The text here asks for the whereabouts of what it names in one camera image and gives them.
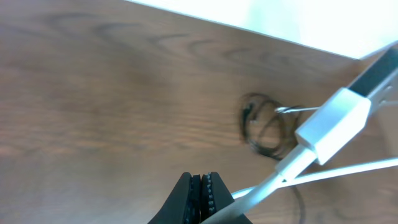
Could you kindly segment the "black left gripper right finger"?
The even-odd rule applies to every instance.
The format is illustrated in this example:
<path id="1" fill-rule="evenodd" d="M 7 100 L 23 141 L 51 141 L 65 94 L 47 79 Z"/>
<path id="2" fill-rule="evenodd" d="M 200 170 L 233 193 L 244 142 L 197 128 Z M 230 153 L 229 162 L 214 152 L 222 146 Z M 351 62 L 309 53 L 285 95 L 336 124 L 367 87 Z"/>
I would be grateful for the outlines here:
<path id="1" fill-rule="evenodd" d="M 202 176 L 200 196 L 201 223 L 233 202 L 234 199 L 219 173 L 209 172 Z"/>

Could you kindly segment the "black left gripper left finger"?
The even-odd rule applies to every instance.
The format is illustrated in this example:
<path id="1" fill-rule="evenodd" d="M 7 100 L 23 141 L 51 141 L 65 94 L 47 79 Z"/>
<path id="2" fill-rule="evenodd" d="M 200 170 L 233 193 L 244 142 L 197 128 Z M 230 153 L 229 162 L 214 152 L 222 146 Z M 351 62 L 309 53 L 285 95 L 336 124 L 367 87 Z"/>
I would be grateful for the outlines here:
<path id="1" fill-rule="evenodd" d="M 201 175 L 184 172 L 148 224 L 199 224 Z"/>

